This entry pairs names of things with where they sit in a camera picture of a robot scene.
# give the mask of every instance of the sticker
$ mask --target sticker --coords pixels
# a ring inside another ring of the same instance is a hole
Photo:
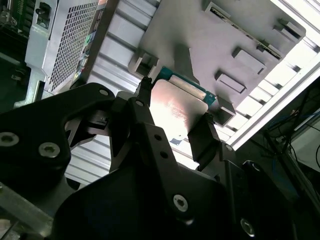
[[[106,4],[108,2],[108,0],[99,0],[99,3],[98,5],[101,5],[101,4]]]

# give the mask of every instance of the metal fixture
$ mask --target metal fixture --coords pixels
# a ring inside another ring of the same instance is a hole
[[[180,212],[184,213],[188,210],[187,200],[179,194],[174,195],[173,203]]]
[[[100,92],[102,95],[105,95],[105,96],[108,96],[108,95],[109,95],[109,93],[108,93],[106,90],[103,90],[103,89],[101,89],[99,92]]]
[[[60,147],[53,142],[45,142],[39,146],[39,153],[46,158],[55,158],[60,153]]]
[[[255,230],[246,219],[241,218],[240,224],[241,224],[242,229],[245,231],[246,234],[249,235],[249,237],[251,237],[251,238],[255,237]]]
[[[228,149],[230,152],[233,151],[233,148],[232,148],[230,145],[226,144],[225,147],[226,147],[226,149]]]
[[[139,101],[139,100],[135,101],[135,103],[138,104],[141,107],[144,105],[144,103],[142,101]]]
[[[19,137],[13,132],[0,133],[0,147],[12,147],[19,142]]]
[[[260,172],[260,169],[255,165],[254,162],[252,162],[251,165],[252,165],[252,167],[253,167],[255,170],[257,170],[258,172]]]

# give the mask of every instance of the silver metal plate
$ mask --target silver metal plate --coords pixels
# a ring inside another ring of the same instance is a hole
[[[166,80],[159,79],[152,88],[150,111],[169,141],[184,139],[207,110],[206,103]]]
[[[210,10],[205,12],[204,2],[208,3],[203,0],[162,0],[139,48],[174,71],[175,60],[178,59],[175,56],[177,45],[186,46],[190,52],[193,75],[201,87],[236,108],[280,62],[266,50],[257,49],[258,42],[272,45],[270,49],[277,50],[283,59],[306,31],[269,0],[212,0],[227,13],[224,15],[229,17],[229,22]],[[293,23],[299,29],[301,36],[296,41],[288,40],[274,29],[280,24],[280,19]],[[254,71],[236,59],[233,54],[237,49],[245,51],[257,63],[261,63],[263,70]],[[219,72],[245,86],[247,90],[237,92],[217,81],[216,75]]]

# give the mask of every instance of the perforated metal panel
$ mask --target perforated metal panel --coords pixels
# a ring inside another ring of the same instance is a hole
[[[69,8],[50,80],[52,91],[76,71],[97,4],[92,2]]]

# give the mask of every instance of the green circuit board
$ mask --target green circuit board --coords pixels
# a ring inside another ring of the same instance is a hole
[[[16,21],[16,25],[8,25],[12,31],[29,37],[30,28],[32,25],[36,0],[13,0],[11,16]]]

